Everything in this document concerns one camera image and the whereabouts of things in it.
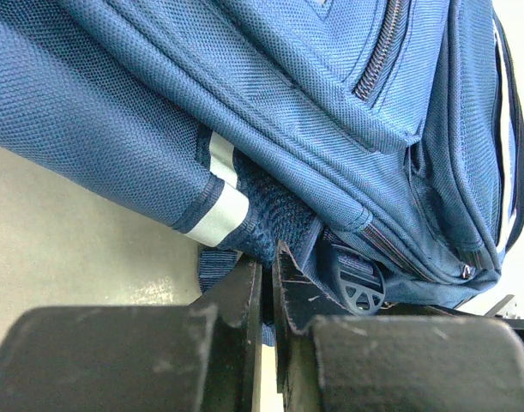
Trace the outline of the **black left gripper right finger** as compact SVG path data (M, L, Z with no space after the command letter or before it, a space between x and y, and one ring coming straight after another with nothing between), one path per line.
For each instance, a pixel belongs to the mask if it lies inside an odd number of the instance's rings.
M272 268L287 411L524 411L524 319L399 305L355 317L299 269Z

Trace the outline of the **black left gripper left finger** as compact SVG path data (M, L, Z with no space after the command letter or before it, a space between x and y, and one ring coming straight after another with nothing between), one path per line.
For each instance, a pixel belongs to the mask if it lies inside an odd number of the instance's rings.
M45 306L0 344L0 411L257 411L262 267L187 306Z

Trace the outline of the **navy blue student backpack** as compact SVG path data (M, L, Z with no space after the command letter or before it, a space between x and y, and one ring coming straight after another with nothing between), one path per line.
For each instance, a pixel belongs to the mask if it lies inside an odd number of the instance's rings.
M358 315L493 288L524 124L490 1L0 1L0 147Z

